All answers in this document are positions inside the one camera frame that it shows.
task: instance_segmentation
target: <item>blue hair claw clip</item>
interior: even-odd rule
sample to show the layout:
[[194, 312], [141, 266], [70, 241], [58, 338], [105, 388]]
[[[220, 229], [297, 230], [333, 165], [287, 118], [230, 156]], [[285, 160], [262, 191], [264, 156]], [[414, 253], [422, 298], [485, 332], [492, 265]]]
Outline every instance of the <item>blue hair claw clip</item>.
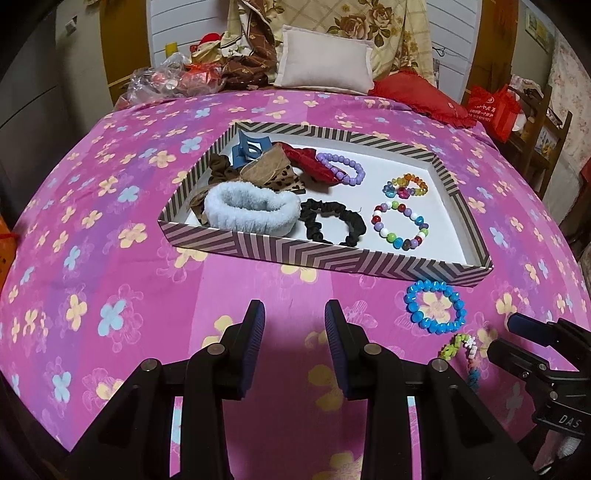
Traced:
[[232, 166], [235, 169], [242, 168], [250, 161], [259, 158], [267, 150], [270, 150], [272, 146], [269, 137], [251, 138], [242, 130], [239, 130], [238, 145], [232, 147]]

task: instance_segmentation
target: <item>red scrunchie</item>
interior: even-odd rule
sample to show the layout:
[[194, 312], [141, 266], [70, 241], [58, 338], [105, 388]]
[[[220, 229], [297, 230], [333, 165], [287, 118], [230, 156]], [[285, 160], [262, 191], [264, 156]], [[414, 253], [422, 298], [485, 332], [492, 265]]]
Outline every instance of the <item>red scrunchie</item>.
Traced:
[[335, 174], [328, 167], [316, 160], [316, 150], [314, 148], [293, 148], [283, 142], [275, 143], [281, 145], [285, 156], [289, 158], [294, 167], [301, 168], [304, 173], [315, 181], [331, 186], [340, 183], [339, 179], [335, 177]]

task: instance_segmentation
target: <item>red pillow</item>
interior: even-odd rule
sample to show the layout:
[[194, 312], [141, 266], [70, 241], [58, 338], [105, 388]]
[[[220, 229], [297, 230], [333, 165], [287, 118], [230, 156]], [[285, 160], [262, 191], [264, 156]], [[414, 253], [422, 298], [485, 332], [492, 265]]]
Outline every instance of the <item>red pillow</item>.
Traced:
[[412, 70], [377, 80], [368, 95], [406, 103], [417, 113], [456, 128], [471, 128], [476, 121], [467, 110]]

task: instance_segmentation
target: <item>colorful crystal bracelet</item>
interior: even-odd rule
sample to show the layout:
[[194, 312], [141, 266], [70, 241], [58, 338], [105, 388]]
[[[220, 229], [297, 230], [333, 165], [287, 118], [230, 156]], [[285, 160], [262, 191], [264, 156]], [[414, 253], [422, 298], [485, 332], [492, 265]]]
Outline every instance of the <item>colorful crystal bracelet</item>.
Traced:
[[[410, 182], [416, 183], [418, 185], [418, 188], [407, 188]], [[392, 181], [389, 181], [386, 185], [384, 185], [382, 191], [386, 194], [386, 197], [388, 198], [394, 198], [396, 195], [398, 195], [400, 198], [406, 200], [407, 198], [413, 195], [426, 195], [429, 191], [429, 188], [427, 187], [427, 184], [424, 180], [421, 180], [416, 175], [407, 173], [404, 175], [404, 177], [399, 177], [397, 179], [392, 179]]]
[[458, 333], [450, 343], [445, 345], [439, 352], [439, 358], [443, 358], [449, 362], [456, 356], [460, 347], [464, 344], [466, 348], [466, 356], [468, 358], [468, 378], [466, 383], [474, 392], [478, 392], [478, 381], [480, 380], [481, 371], [476, 362], [476, 338], [467, 333]]
[[[417, 293], [421, 291], [440, 291], [445, 297], [449, 297], [453, 308], [456, 311], [455, 320], [439, 323], [435, 319], [425, 317], [424, 313], [418, 309]], [[429, 333], [457, 332], [462, 325], [466, 323], [466, 310], [464, 309], [464, 301], [460, 299], [460, 294], [454, 291], [444, 281], [437, 280], [417, 280], [415, 283], [407, 288], [407, 294], [404, 296], [404, 303], [407, 305], [407, 310], [410, 312], [410, 320], [413, 323], [418, 323], [419, 327], [427, 330]]]

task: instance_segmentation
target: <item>black clamp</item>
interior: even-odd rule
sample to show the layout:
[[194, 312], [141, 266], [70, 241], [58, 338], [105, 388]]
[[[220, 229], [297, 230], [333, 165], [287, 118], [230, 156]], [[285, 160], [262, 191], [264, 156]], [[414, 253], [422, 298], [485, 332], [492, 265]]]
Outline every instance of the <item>black clamp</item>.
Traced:
[[489, 360], [523, 380], [534, 402], [536, 426], [518, 443], [523, 453], [533, 463], [549, 430], [583, 439], [568, 461], [556, 462], [541, 476], [578, 478], [577, 472], [591, 468], [591, 333], [562, 318], [543, 323], [521, 313], [510, 315], [507, 327], [526, 340], [551, 346], [578, 369], [552, 370], [548, 360], [504, 339], [493, 341], [488, 348]]
[[265, 307], [251, 301], [242, 323], [189, 360], [144, 360], [86, 429], [60, 468], [70, 480], [170, 477], [174, 397], [183, 397], [180, 472], [174, 479], [233, 480], [222, 400], [250, 388], [265, 327]]
[[337, 300], [324, 323], [339, 388], [368, 401], [361, 480], [411, 480], [407, 397], [417, 406], [424, 479], [538, 479], [527, 458], [456, 371], [440, 358], [400, 360], [348, 323]]

